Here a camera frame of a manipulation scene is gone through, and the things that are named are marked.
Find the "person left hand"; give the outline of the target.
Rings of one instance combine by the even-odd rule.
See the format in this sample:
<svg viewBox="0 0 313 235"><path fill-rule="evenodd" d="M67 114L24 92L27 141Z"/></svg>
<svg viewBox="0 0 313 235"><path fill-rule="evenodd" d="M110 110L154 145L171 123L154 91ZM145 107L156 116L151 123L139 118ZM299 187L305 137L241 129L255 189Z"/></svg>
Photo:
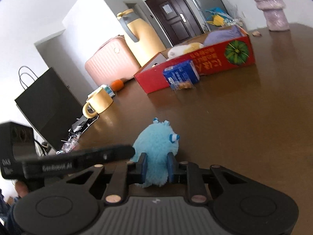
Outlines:
<svg viewBox="0 0 313 235"><path fill-rule="evenodd" d="M25 197L29 193L27 185L21 181L15 183L15 190L20 198Z"/></svg>

